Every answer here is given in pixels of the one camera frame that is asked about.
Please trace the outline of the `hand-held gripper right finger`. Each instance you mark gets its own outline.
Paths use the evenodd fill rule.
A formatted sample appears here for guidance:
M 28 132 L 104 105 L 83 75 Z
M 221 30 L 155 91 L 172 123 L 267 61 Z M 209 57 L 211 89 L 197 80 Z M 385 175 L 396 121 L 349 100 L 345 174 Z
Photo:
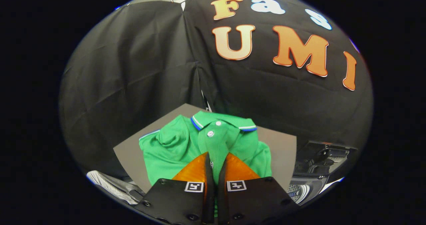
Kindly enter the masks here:
M 228 153 L 218 182 L 219 225 L 267 225 L 300 207 L 272 176 L 260 177 Z

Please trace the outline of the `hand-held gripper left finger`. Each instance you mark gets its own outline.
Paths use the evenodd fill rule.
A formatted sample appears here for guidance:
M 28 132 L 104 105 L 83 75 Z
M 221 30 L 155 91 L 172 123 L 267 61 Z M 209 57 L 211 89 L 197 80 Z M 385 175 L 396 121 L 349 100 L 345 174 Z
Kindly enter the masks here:
M 214 223 L 215 184 L 209 153 L 196 157 L 172 179 L 158 179 L 135 209 L 170 225 Z

